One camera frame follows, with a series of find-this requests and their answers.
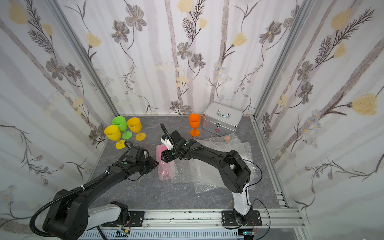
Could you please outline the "pink glass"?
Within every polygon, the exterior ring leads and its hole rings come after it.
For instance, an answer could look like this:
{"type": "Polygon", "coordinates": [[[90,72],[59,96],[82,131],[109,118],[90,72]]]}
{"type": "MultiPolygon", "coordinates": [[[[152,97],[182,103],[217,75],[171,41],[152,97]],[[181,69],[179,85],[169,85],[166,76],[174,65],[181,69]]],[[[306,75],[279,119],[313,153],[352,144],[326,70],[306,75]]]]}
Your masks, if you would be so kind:
{"type": "Polygon", "coordinates": [[[161,160],[162,152],[167,150],[165,145],[158,145],[156,147],[156,161],[159,162],[157,167],[159,179],[161,181],[165,180],[174,180],[175,176],[178,174],[178,170],[175,162],[166,163],[161,160]]]}

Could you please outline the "orange glass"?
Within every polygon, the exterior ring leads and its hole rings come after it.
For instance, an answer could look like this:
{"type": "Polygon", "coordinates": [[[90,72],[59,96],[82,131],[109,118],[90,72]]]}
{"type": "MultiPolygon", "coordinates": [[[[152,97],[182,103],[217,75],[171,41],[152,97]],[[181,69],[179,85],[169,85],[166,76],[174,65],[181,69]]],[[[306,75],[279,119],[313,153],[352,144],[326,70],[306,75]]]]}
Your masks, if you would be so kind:
{"type": "Polygon", "coordinates": [[[189,124],[192,128],[192,130],[190,131],[190,135],[192,137],[198,137],[200,135],[200,131],[198,130],[198,127],[201,124],[201,116],[199,114],[189,115],[189,124]]]}

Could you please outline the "amber glass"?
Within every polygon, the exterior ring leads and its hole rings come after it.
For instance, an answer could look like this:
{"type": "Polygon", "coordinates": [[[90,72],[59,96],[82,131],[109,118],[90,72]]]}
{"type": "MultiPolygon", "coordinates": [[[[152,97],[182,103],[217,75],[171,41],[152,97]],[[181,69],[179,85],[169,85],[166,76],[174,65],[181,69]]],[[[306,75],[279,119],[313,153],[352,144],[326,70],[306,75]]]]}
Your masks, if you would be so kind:
{"type": "Polygon", "coordinates": [[[136,140],[143,141],[146,138],[146,134],[142,133],[142,123],[139,118],[130,118],[127,121],[127,126],[130,130],[136,133],[136,140]]]}

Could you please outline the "yellow glass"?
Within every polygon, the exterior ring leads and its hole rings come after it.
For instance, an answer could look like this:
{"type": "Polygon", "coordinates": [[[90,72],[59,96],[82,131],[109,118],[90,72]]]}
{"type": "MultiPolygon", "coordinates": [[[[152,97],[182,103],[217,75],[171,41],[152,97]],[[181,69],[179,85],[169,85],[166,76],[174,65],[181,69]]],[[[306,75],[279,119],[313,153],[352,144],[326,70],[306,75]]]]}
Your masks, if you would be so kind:
{"type": "Polygon", "coordinates": [[[118,126],[116,125],[111,125],[105,128],[104,134],[110,139],[111,141],[115,142],[115,147],[118,150],[124,149],[125,146],[125,141],[121,140],[122,134],[118,126]]]}

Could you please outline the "green plastic wine glass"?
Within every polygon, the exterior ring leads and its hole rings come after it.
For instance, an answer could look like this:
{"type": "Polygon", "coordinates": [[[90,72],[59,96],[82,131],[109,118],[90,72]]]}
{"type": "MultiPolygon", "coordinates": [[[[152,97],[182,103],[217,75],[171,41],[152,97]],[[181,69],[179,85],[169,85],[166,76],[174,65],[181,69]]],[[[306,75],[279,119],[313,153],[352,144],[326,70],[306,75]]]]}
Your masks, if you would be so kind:
{"type": "Polygon", "coordinates": [[[117,126],[119,130],[122,132],[122,139],[123,140],[129,140],[132,137],[132,133],[127,131],[128,125],[125,117],[123,116],[118,116],[115,117],[112,120],[112,124],[117,126]]]}

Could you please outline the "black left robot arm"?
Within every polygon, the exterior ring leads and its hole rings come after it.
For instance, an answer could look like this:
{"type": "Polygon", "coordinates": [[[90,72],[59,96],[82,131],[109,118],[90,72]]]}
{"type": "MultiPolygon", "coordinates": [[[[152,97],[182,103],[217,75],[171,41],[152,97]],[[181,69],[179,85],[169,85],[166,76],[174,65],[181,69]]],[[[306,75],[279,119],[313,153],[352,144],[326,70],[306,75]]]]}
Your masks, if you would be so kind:
{"type": "Polygon", "coordinates": [[[43,229],[40,231],[35,221],[30,228],[35,234],[44,237],[57,237],[62,240],[77,240],[85,231],[103,224],[126,226],[132,220],[128,206],[111,202],[105,206],[91,208],[92,203],[122,181],[138,173],[150,173],[159,163],[150,156],[149,151],[140,147],[130,147],[106,171],[73,190],[61,190],[54,199],[35,213],[36,216],[48,210],[43,229]]]}

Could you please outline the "silver aluminium first aid case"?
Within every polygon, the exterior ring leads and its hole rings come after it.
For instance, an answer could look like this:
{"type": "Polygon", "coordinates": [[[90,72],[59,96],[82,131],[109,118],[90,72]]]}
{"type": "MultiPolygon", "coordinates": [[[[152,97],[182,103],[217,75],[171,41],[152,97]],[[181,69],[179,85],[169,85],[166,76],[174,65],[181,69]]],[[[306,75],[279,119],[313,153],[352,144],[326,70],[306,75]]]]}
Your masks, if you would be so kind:
{"type": "Polygon", "coordinates": [[[212,102],[203,113],[202,128],[219,136],[235,133],[243,112],[212,102]]]}

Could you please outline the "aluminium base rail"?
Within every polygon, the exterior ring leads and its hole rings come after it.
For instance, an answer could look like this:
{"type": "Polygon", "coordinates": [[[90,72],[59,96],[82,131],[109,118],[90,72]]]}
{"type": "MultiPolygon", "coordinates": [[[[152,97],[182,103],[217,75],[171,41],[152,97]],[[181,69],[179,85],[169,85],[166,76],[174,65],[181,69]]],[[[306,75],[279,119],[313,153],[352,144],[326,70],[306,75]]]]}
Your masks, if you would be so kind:
{"type": "Polygon", "coordinates": [[[103,224],[79,240],[309,240],[295,209],[258,209],[245,224],[226,210],[129,210],[143,213],[142,226],[103,224]]]}

